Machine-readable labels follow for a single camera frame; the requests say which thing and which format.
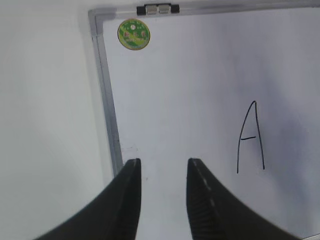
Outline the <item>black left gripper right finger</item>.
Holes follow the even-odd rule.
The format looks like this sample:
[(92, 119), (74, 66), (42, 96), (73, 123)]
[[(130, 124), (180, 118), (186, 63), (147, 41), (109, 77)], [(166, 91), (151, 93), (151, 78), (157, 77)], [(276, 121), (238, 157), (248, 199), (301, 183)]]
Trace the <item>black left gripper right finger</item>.
[(194, 240), (295, 240), (237, 199), (201, 159), (187, 163), (186, 209)]

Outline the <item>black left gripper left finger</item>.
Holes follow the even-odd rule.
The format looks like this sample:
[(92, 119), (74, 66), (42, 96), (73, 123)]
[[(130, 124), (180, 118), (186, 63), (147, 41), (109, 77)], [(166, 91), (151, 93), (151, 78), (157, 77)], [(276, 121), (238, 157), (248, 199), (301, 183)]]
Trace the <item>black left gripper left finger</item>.
[(39, 239), (134, 240), (141, 199), (141, 160), (130, 159), (94, 200)]

